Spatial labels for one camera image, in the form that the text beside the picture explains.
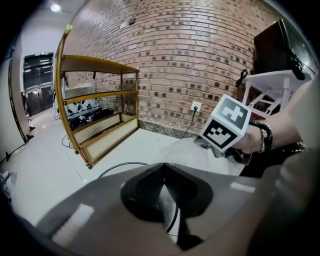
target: human hand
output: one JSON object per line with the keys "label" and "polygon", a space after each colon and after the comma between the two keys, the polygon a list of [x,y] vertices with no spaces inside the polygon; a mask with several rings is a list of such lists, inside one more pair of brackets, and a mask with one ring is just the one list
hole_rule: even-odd
{"label": "human hand", "polygon": [[262,147],[261,131],[258,127],[249,125],[244,136],[232,148],[241,150],[245,154],[260,151]]}

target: red brick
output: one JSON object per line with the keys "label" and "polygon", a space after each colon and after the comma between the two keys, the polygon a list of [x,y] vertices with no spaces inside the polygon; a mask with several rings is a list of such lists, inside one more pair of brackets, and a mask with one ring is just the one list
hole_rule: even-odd
{"label": "red brick", "polygon": [[209,43],[208,42],[204,42],[204,41],[196,41],[196,45],[197,46],[209,47]]}
{"label": "red brick", "polygon": [[[200,131],[204,119],[217,104],[208,99],[208,94],[221,96],[226,85],[229,85],[226,94],[236,93],[233,86],[241,70],[253,69],[254,36],[282,18],[263,1],[254,6],[250,0],[229,5],[208,0],[183,5],[178,0],[145,0],[133,6],[125,2],[110,5],[113,1],[100,0],[98,11],[96,2],[88,1],[75,16],[64,53],[138,66],[141,120],[185,130],[192,118],[189,111],[192,100],[202,102],[203,115],[196,115],[200,122],[196,118],[190,128],[194,132]],[[120,21],[133,16],[137,18],[136,23],[119,30]],[[119,90],[119,75],[98,73],[96,80],[92,79],[92,72],[66,75],[71,88],[89,82],[95,84],[99,92]],[[133,90],[134,74],[123,78],[126,79],[123,88]],[[215,82],[219,82],[219,88],[215,87]],[[104,108],[119,110],[119,97],[99,102]],[[163,109],[167,106],[174,107],[171,111],[182,113],[183,117],[170,116],[169,110]],[[130,108],[134,111],[134,105],[126,104],[125,109]]]}

